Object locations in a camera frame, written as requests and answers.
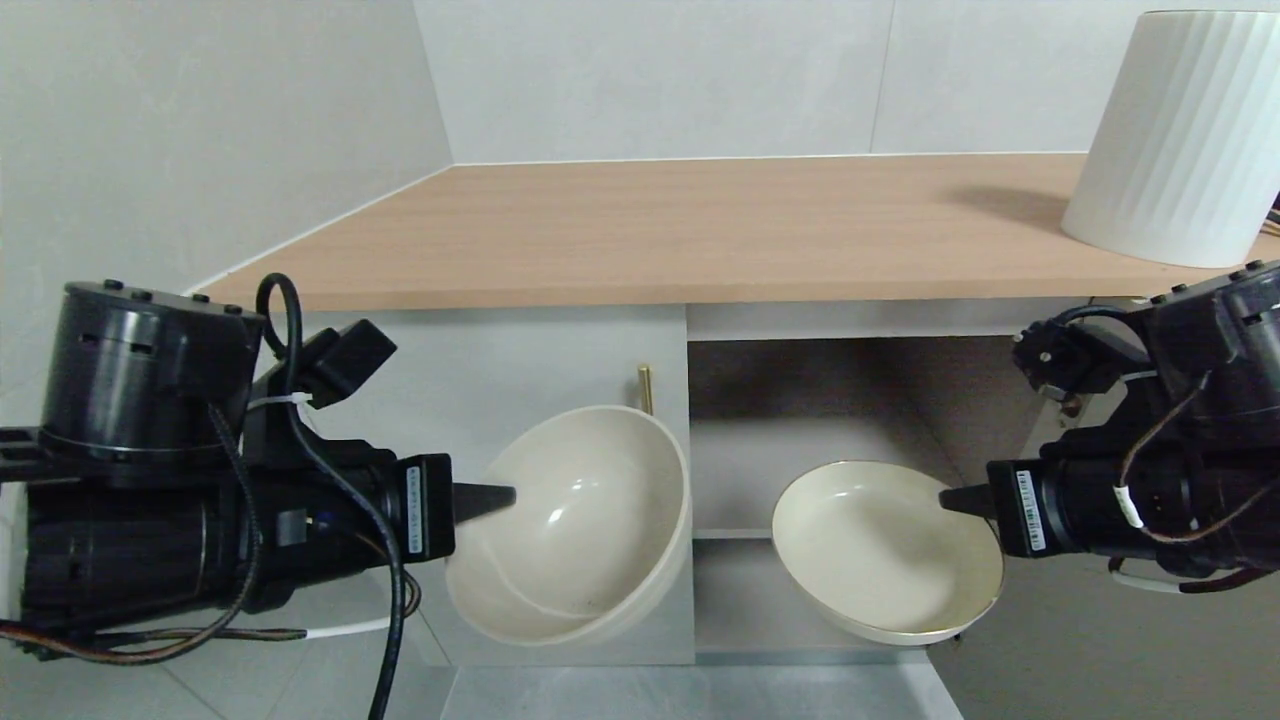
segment open cabinet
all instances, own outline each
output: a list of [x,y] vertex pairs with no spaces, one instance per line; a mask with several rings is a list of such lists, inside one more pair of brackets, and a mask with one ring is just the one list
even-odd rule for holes
[[910,650],[819,614],[774,552],[773,505],[838,460],[986,482],[986,461],[1016,457],[1044,407],[1009,351],[1007,336],[690,342],[699,659],[858,662]]

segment white bowl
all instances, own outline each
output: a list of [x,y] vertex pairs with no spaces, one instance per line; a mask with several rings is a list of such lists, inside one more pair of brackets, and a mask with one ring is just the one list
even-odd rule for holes
[[840,628],[888,644],[934,643],[982,618],[1005,577],[995,532],[943,510],[946,488],[899,465],[823,465],[778,498],[773,544]]
[[644,619],[689,555],[689,465],[660,423],[630,407],[572,410],[489,468],[516,503],[457,528],[449,597],[511,644],[589,644]]

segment white label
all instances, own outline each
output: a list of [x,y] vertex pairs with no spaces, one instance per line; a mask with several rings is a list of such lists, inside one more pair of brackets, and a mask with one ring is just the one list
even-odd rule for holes
[[1027,537],[1032,539],[1032,551],[1039,552],[1044,544],[1044,528],[1039,524],[1039,506],[1036,505],[1036,491],[1032,487],[1029,470],[1018,471],[1018,495],[1023,497],[1023,518],[1027,519]]
[[408,516],[410,555],[422,552],[422,469],[412,466],[404,473],[404,514]]

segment wooden shelf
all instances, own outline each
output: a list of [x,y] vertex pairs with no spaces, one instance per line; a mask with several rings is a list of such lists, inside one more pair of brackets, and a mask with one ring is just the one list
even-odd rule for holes
[[[308,310],[1151,295],[1219,270],[1057,229],[1083,155],[458,167],[211,283]],[[1280,258],[1263,236],[1254,256]]]

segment gold handle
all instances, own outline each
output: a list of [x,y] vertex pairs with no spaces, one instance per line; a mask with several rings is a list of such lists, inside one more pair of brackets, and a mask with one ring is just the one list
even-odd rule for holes
[[640,365],[636,370],[640,374],[640,410],[653,415],[653,372],[649,365]]

